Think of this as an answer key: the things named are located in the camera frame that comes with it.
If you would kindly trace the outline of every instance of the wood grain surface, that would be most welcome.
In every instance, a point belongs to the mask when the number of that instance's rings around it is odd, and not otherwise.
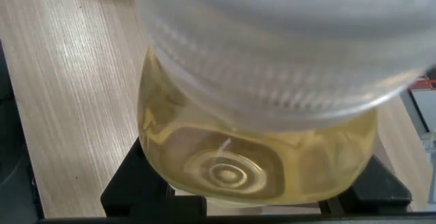
[[[146,51],[132,0],[0,0],[3,42],[47,217],[102,216],[99,196],[136,138]],[[431,166],[399,98],[381,150],[424,210]]]

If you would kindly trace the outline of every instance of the black metal base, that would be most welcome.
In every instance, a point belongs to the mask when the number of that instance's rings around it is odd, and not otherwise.
[[[150,166],[136,140],[101,197],[108,218],[46,219],[85,223],[435,223],[436,213],[406,213],[411,194],[375,157],[347,191],[320,202],[322,214],[207,217],[200,196],[174,196]]]

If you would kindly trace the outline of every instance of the liquid surface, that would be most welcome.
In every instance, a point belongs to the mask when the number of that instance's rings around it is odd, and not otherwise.
[[[225,124],[184,96],[149,48],[138,102],[146,158],[174,187],[248,204],[333,197],[373,152],[376,112],[314,131],[258,132]]]

